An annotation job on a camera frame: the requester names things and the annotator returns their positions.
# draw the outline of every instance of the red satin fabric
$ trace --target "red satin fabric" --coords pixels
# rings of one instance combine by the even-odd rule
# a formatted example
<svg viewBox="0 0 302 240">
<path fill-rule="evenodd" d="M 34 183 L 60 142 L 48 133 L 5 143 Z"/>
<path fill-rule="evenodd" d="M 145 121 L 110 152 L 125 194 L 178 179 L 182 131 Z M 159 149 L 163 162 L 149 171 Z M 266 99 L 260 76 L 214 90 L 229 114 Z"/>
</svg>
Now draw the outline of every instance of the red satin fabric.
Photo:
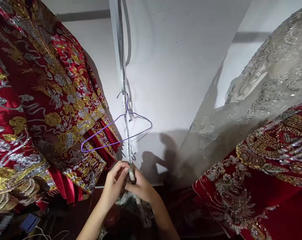
<svg viewBox="0 0 302 240">
<path fill-rule="evenodd" d="M 0 194 L 49 165 L 68 203 L 92 193 L 119 145 L 87 154 L 80 146 L 109 124 L 106 107 L 83 48 L 50 10 L 38 0 L 0 1 Z M 110 126 L 85 147 L 117 141 Z"/>
<path fill-rule="evenodd" d="M 194 191 L 181 190 L 177 204 L 169 205 L 174 221 L 183 223 L 178 230 L 199 236 L 211 218 L 230 237 L 302 239 L 301 156 L 302 104 L 250 134 L 193 184 Z M 196 210 L 201 214 L 183 221 Z"/>
</svg>

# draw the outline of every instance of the hand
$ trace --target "hand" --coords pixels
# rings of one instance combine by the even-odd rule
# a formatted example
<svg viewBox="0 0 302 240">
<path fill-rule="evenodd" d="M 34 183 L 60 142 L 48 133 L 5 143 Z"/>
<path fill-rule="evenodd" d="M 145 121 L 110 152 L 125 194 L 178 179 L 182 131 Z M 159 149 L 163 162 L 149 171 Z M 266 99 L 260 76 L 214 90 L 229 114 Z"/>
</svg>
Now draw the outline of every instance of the hand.
<svg viewBox="0 0 302 240">
<path fill-rule="evenodd" d="M 153 201 L 159 196 L 154 190 L 148 180 L 142 175 L 142 173 L 133 165 L 134 176 L 137 180 L 135 185 L 126 183 L 125 190 L 130 191 L 137 195 L 142 200 L 152 205 Z"/>
<path fill-rule="evenodd" d="M 120 169 L 124 168 L 116 180 L 116 176 L 120 173 Z M 104 189 L 100 197 L 99 203 L 104 207 L 106 213 L 111 209 L 114 203 L 117 201 L 121 190 L 124 187 L 125 177 L 129 172 L 129 164 L 127 162 L 119 161 L 108 172 Z"/>
</svg>

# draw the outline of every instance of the smartphone screen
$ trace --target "smartphone screen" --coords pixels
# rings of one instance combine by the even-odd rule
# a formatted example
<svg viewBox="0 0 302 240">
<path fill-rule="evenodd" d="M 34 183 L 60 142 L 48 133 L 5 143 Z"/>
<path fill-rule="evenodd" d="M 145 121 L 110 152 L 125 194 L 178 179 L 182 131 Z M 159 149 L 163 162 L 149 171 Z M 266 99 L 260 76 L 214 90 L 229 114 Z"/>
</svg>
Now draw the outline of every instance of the smartphone screen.
<svg viewBox="0 0 302 240">
<path fill-rule="evenodd" d="M 23 220 L 23 222 L 20 224 L 19 227 L 24 231 L 31 233 L 39 221 L 40 221 L 39 217 L 31 213 L 28 213 L 28 215 L 25 217 L 25 219 Z"/>
</svg>

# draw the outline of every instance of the purple wire hanger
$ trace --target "purple wire hanger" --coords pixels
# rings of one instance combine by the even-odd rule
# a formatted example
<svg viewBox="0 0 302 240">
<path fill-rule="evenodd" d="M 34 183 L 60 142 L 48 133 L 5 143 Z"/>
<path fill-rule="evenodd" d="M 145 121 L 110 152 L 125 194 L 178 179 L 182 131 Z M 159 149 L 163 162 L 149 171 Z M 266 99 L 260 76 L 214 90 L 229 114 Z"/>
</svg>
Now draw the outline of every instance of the purple wire hanger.
<svg viewBox="0 0 302 240">
<path fill-rule="evenodd" d="M 139 114 L 137 114 L 137 113 L 135 113 L 135 112 L 130 112 L 130 111 L 129 111 L 129 95 L 128 95 L 128 93 L 127 93 L 126 91 L 124 91 L 124 92 L 125 92 L 125 94 L 126 94 L 126 96 L 127 96 L 127 101 L 126 101 L 127 103 L 126 103 L 126 106 L 125 106 L 125 113 L 124 113 L 124 114 L 121 114 L 121 115 L 120 115 L 119 117 L 117 117 L 116 120 L 114 120 L 112 123 L 110 123 L 109 125 L 105 126 L 105 127 L 102 128 L 100 131 L 98 131 L 97 133 L 95 133 L 94 135 L 92 135 L 91 137 L 89 137 L 87 140 L 85 140 L 85 141 L 81 144 L 81 151 L 82 151 L 83 153 L 90 152 L 90 151 L 93 151 L 93 150 L 97 150 L 97 149 L 100 149 L 100 148 L 109 147 L 109 146 L 111 146 L 111 145 L 114 145 L 114 144 L 118 144 L 118 143 L 124 142 L 125 140 L 128 140 L 129 138 L 133 138 L 133 137 L 135 137 L 135 136 L 138 136 L 139 134 L 144 133 L 144 132 L 146 132 L 146 131 L 148 131 L 149 129 L 152 128 L 152 122 L 151 122 L 149 119 L 147 119 L 146 117 L 143 117 L 143 116 L 141 116 L 141 115 L 139 115 Z M 135 114 L 135 115 L 138 115 L 139 117 L 141 117 L 141 118 L 147 120 L 149 123 L 151 123 L 151 127 L 149 127 L 148 129 L 146 129 L 146 130 L 144 130 L 144 131 L 142 131 L 142 132 L 139 132 L 138 134 L 136 134 L 136 135 L 134 135 L 134 136 L 128 137 L 128 138 L 126 138 L 126 139 L 124 139 L 124 140 L 121 140 L 121 141 L 118 141 L 118 142 L 115 142 L 115 143 L 111 143 L 111 144 L 106 145 L 106 146 L 98 147 L 98 148 L 95 148 L 95 149 L 83 150 L 83 145 L 84 145 L 87 141 L 89 141 L 89 140 L 90 140 L 91 138 L 93 138 L 95 135 L 97 135 L 97 134 L 99 134 L 100 132 L 102 132 L 102 131 L 103 131 L 104 129 L 106 129 L 107 127 L 111 126 L 111 125 L 112 125 L 113 123 L 115 123 L 120 117 L 125 116 L 128 112 L 129 112 L 129 114 Z"/>
</svg>

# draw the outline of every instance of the white lace fabric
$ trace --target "white lace fabric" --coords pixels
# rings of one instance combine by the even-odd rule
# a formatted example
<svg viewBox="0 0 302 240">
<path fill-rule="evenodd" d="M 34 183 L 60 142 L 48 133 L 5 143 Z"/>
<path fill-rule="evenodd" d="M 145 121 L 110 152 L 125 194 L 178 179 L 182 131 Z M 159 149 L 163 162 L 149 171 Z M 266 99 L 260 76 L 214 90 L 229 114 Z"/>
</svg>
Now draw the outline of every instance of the white lace fabric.
<svg viewBox="0 0 302 240">
<path fill-rule="evenodd" d="M 215 81 L 177 154 L 175 187 L 190 186 L 248 134 L 302 103 L 302 9 L 261 45 L 217 109 L 210 99 Z"/>
</svg>

